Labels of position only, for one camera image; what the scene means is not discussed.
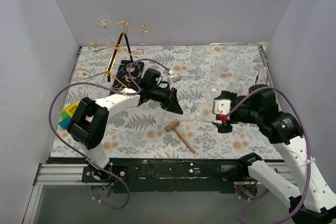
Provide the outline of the gold wire wine glass rack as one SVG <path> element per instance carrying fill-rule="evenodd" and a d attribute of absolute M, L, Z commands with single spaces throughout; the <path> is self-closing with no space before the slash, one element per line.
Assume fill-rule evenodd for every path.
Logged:
<path fill-rule="evenodd" d="M 131 50 L 129 39 L 128 39 L 128 27 L 131 26 L 132 28 L 134 28 L 140 33 L 148 33 L 151 30 L 151 26 L 149 24 L 144 24 L 141 27 L 137 27 L 130 21 L 123 20 L 118 23 L 111 22 L 111 25 L 109 25 L 108 28 L 111 28 L 117 25 L 123 26 L 123 32 L 120 34 L 115 44 L 113 44 L 112 46 L 102 46 L 97 42 L 92 42 L 88 46 L 88 50 L 90 52 L 100 52 L 100 51 L 104 51 L 104 50 L 111 49 L 111 48 L 113 49 L 113 52 L 112 52 L 110 61 L 107 65 L 106 71 L 92 75 L 88 69 L 80 69 L 77 71 L 77 78 L 79 80 L 88 80 L 88 79 L 91 79 L 99 75 L 104 75 L 105 77 L 107 77 L 108 82 L 110 82 L 111 78 L 116 79 L 114 74 L 112 74 L 112 69 L 115 64 L 119 51 L 125 52 L 129 56 L 129 59 L 131 62 L 134 62 L 134 58 L 140 58 L 144 55 L 144 50 L 142 48 L 136 48 L 133 51 Z"/>

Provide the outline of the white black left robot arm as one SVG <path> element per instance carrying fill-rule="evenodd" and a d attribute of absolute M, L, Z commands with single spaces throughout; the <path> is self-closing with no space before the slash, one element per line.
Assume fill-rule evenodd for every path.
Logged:
<path fill-rule="evenodd" d="M 137 82 L 137 87 L 125 88 L 121 94 L 113 94 L 105 98 L 92 100 L 83 98 L 68 126 L 67 132 L 84 150 L 86 159 L 95 166 L 93 175 L 100 182 L 111 178 L 112 170 L 107 166 L 110 161 L 102 146 L 108 119 L 130 108 L 153 100 L 160 103 L 161 108 L 175 114 L 183 114 L 177 100 L 177 90 L 169 83 L 166 88 L 159 86 L 161 73 L 149 68 Z"/>

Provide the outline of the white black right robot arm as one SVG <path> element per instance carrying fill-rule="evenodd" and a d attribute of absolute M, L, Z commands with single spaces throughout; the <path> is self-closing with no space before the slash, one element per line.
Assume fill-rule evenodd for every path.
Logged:
<path fill-rule="evenodd" d="M 248 95 L 222 91 L 214 98 L 212 124 L 218 133 L 229 133 L 233 124 L 257 125 L 260 133 L 273 145 L 285 161 L 295 184 L 270 168 L 256 153 L 247 154 L 237 161 L 236 168 L 226 172 L 242 180 L 254 179 L 262 183 L 284 205 L 289 215 L 278 223 L 292 219 L 294 223 L 331 223 L 335 219 L 335 193 L 320 173 L 311 156 L 309 138 L 296 111 L 282 112 L 276 101 L 279 89 L 266 84 L 251 86 Z"/>

